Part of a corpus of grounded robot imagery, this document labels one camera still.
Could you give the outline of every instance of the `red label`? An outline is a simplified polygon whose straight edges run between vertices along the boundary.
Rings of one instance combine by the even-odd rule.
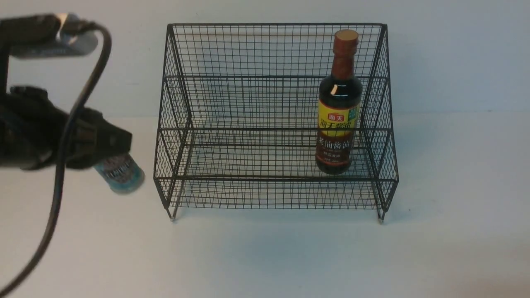
[[[337,121],[337,122],[344,122],[344,115],[341,115],[339,113],[329,113],[328,114],[328,120]]]

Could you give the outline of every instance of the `yellow bottle label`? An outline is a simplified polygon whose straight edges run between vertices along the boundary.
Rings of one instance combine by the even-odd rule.
[[[319,100],[319,128],[355,128],[359,114],[359,105],[346,109],[326,106]],[[330,137],[342,137],[351,133],[347,130],[322,130],[321,133]]]

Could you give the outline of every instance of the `white wall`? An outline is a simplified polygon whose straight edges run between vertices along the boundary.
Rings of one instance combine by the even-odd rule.
[[[109,116],[157,114],[170,22],[383,22],[394,111],[530,110],[528,0],[2,0],[0,17],[39,12],[75,12],[110,28],[111,62],[90,103]],[[10,83],[44,86],[69,108],[96,55],[12,60]]]

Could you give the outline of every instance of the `metal wire mesh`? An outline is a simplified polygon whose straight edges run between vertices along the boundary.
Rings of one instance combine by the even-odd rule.
[[[364,86],[350,169],[315,165],[319,83],[333,34],[359,36]],[[179,206],[388,211],[398,183],[383,24],[170,24],[155,184]]]

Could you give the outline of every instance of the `can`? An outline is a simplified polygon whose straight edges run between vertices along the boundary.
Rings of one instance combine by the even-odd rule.
[[[145,180],[145,173],[129,154],[111,157],[94,168],[117,194],[129,194]]]

